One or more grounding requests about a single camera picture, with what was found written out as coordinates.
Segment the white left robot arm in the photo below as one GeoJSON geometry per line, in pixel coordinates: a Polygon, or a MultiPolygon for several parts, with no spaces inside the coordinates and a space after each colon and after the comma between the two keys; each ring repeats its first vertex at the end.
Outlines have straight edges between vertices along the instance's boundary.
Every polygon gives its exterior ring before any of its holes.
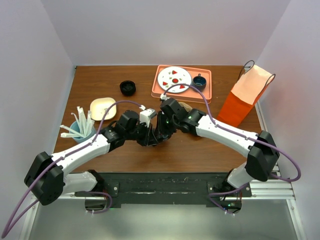
{"type": "Polygon", "coordinates": [[[86,162],[123,146],[125,141],[141,141],[142,136],[152,129],[150,121],[155,116],[156,111],[152,108],[140,113],[127,110],[115,126],[99,130],[74,147],[51,155],[45,151],[39,153],[24,183],[43,206],[69,192],[87,191],[92,196],[99,196],[104,184],[94,174],[85,172],[76,177],[69,174],[86,162]]]}

